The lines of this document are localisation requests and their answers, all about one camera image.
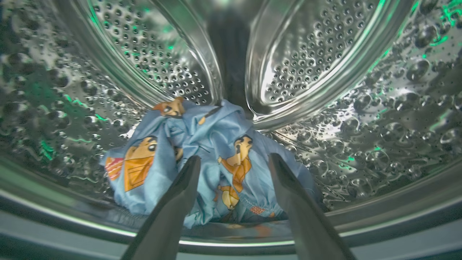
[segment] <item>cartoon eye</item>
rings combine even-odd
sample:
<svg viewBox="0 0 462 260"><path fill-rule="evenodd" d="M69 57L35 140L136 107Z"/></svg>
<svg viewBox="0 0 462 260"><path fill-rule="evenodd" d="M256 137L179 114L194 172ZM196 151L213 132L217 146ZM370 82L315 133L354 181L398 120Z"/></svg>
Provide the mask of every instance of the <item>cartoon eye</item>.
<svg viewBox="0 0 462 260"><path fill-rule="evenodd" d="M156 150L156 145L155 144L151 144L150 146L148 146L147 148L149 151L153 152Z"/></svg>
<svg viewBox="0 0 462 260"><path fill-rule="evenodd" d="M170 110L172 110L172 108L171 108L170 106L166 106L166 107L164 108L164 113L167 113L167 112L169 112Z"/></svg>

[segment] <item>crumpled blue cloth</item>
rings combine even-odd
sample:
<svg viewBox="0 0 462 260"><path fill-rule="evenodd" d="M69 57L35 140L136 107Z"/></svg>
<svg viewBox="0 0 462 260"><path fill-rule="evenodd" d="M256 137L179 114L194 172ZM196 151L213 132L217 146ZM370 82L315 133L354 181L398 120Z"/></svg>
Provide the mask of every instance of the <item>crumpled blue cloth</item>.
<svg viewBox="0 0 462 260"><path fill-rule="evenodd" d="M253 130L241 107L198 106L183 99L150 110L128 143L109 150L100 164L115 201L132 214L148 215L187 159L201 158L198 195L184 220L191 228L209 221L271 220L283 214L276 202L268 154L278 153L302 186L322 204L308 169L274 140Z"/></svg>

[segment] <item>blue satin garment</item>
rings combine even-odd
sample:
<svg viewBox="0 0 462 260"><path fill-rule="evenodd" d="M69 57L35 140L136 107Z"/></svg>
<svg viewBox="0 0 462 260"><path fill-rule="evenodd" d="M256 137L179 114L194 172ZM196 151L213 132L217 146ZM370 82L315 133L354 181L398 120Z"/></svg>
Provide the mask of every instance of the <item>blue satin garment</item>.
<svg viewBox="0 0 462 260"><path fill-rule="evenodd" d="M322 205L308 169L274 140L253 130L241 107L197 106L175 99L150 110L125 147L108 151L100 164L115 201L132 214L148 215L193 155L201 158L197 199L184 226L210 221L252 222L283 214L276 202L268 154L278 153L307 192Z"/></svg>

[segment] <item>stainless steel drum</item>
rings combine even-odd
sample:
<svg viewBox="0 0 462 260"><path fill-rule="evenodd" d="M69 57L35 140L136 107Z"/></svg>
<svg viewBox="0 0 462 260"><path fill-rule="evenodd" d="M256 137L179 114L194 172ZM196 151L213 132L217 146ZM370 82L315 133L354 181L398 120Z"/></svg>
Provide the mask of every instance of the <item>stainless steel drum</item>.
<svg viewBox="0 0 462 260"><path fill-rule="evenodd" d="M98 160L181 96L241 105L314 174L350 245L460 212L462 1L4 0L1 15L9 210L129 240L144 218L113 202ZM293 250L287 221L209 223L180 244Z"/></svg>

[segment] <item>cartoon print fabric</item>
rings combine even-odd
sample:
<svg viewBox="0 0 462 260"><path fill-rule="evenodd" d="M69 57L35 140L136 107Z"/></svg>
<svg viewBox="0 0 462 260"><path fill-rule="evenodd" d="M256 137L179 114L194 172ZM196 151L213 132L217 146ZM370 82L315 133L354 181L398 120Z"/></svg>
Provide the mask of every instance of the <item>cartoon print fabric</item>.
<svg viewBox="0 0 462 260"><path fill-rule="evenodd" d="M278 153L323 206L308 169L274 140L253 130L243 110L223 100L197 106L176 98L156 105L126 146L101 159L115 201L132 214L148 215L193 155L201 158L198 195L184 221L191 228L207 222L253 222L284 216L276 202L268 154Z"/></svg>

